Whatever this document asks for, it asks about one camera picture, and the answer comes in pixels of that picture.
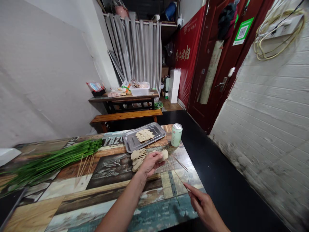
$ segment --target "wooden table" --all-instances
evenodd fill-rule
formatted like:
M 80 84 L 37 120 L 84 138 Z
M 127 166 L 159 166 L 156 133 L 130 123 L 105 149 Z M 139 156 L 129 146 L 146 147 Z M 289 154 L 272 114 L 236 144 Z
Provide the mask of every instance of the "wooden table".
M 159 97 L 160 95 L 156 90 L 150 90 L 148 95 L 143 96 L 132 96 L 132 95 L 126 95 L 126 96 L 119 96 L 119 97 L 108 97 L 109 91 L 107 91 L 104 95 L 101 97 L 92 97 L 88 101 L 89 102 L 103 102 L 104 106 L 109 114 L 117 113 L 117 112 L 124 112 L 129 110 L 142 110 L 142 109 L 155 109 L 155 98 Z M 133 103 L 141 103 L 142 107 L 138 108 L 124 108 L 123 104 L 133 104 Z M 115 105 L 119 105 L 120 109 L 115 109 Z
M 188 169 L 185 171 L 170 156 L 169 161 L 177 174 L 182 181 L 205 192 L 182 142 L 177 148 L 170 145 L 172 125 L 162 128 L 167 135 L 159 142 Z M 94 231 L 134 175 L 130 153 L 126 152 L 122 139 L 125 132 L 127 130 L 17 145 L 22 154 L 0 171 L 25 164 L 38 157 L 38 153 L 59 150 L 87 139 L 103 138 L 89 176 L 85 171 L 74 187 L 79 167 L 77 162 L 46 182 L 29 188 L 5 231 Z M 148 152 L 154 150 L 162 148 L 151 144 L 147 149 Z M 0 183 L 5 181 L 8 181 L 8 176 L 1 176 Z M 165 163 L 147 181 L 128 230 L 159 231 L 197 217 L 186 188 L 172 167 Z

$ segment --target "door handle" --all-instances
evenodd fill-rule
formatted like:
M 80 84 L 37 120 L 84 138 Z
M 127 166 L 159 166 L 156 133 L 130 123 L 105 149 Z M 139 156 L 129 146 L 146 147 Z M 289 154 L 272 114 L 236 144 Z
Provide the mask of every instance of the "door handle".
M 220 85 L 222 85 L 222 84 L 224 84 L 224 83 L 225 83 L 225 82 L 220 82 L 218 85 L 215 86 L 215 88 L 218 87 L 218 86 L 220 86 Z
M 220 87 L 220 90 L 219 90 L 220 92 L 223 92 L 227 80 L 228 80 L 227 77 L 224 77 L 224 78 L 223 78 L 223 82 L 222 82 L 223 85 Z

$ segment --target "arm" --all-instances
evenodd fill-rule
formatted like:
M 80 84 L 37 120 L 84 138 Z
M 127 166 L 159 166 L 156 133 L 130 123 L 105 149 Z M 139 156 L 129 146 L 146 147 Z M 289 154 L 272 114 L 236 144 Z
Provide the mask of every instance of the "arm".
M 184 183 L 184 186 L 190 190 L 188 193 L 191 198 L 191 205 L 207 229 L 210 232 L 230 232 L 210 196 L 187 183 Z
M 153 152 L 146 156 L 140 169 L 134 175 L 122 195 L 113 204 L 96 228 L 96 232 L 126 231 L 147 179 L 153 175 L 158 167 L 164 164 L 164 162 L 158 163 L 158 160 L 161 159 L 162 156 L 163 155 L 160 152 Z

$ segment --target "aluminum can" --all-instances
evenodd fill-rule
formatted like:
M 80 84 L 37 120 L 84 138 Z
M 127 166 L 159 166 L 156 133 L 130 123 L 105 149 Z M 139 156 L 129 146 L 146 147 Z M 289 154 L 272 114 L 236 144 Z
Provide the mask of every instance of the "aluminum can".
M 180 145 L 181 134 L 183 133 L 183 127 L 179 123 L 175 123 L 172 128 L 172 140 L 171 145 L 178 147 Z

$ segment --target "wooden bench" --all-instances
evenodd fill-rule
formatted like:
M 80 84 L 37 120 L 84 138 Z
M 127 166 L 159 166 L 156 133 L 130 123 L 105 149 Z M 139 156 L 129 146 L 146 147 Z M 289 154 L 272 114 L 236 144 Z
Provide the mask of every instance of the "wooden bench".
M 127 113 L 117 113 L 117 114 L 104 114 L 96 116 L 90 123 L 100 122 L 102 125 L 103 133 L 107 132 L 107 127 L 105 122 L 109 121 L 118 121 L 124 119 L 133 119 L 133 118 L 143 118 L 143 117 L 154 117 L 154 121 L 157 121 L 157 116 L 162 115 L 161 110 L 147 110 L 147 111 L 135 111 Z

